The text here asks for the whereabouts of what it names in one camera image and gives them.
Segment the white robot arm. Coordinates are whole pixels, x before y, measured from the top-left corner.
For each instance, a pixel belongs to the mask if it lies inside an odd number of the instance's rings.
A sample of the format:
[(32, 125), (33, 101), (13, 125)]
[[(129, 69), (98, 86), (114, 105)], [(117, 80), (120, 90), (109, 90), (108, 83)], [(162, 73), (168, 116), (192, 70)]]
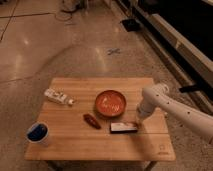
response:
[(142, 100), (137, 106), (138, 117), (145, 120), (159, 107), (213, 146), (213, 116), (180, 103), (168, 94), (169, 87), (164, 83), (144, 87)]

